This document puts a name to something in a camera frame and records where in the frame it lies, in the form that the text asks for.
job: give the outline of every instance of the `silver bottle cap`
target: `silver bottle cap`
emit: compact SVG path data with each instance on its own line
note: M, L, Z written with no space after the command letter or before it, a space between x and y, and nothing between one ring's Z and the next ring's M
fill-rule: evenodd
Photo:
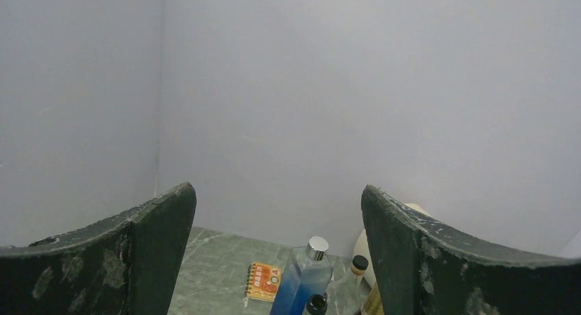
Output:
M329 243L321 236L313 236L307 244L307 256L314 261L321 261L329 251Z

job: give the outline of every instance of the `small notebook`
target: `small notebook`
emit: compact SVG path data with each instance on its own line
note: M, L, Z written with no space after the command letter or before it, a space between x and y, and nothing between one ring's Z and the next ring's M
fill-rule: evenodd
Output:
M246 295L251 299L274 302L282 270L276 266L253 262L248 268Z

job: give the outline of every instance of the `glass bottle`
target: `glass bottle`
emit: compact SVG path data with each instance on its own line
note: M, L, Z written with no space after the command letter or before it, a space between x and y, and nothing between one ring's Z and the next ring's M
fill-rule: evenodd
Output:
M352 315L361 307L359 284L369 262L366 257L356 255L348 270L339 281L329 284L327 304L329 314Z
M320 294L310 296L305 306L303 315L325 315L327 312L327 301Z
M378 288L378 283L376 282L363 303L361 309L359 309L354 315L380 315L383 314L383 304L381 302L380 290Z
M270 315L302 315L310 296L325 293L333 275L328 249L324 238L313 236L306 247L290 250Z

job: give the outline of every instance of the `gray marble tabletop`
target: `gray marble tabletop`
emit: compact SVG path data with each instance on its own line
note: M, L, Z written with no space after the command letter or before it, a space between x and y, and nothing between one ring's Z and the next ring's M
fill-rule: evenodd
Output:
M284 267L289 247L209 229L192 228L177 276L170 315L268 314L272 304L245 296L248 267L262 262ZM329 257L341 278L349 260Z

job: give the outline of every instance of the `blue bottle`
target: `blue bottle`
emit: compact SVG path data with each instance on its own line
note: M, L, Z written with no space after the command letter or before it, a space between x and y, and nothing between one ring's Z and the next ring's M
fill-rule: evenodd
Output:
M270 315L302 315L310 296L325 294L333 275L327 250L329 244L319 236L290 250Z

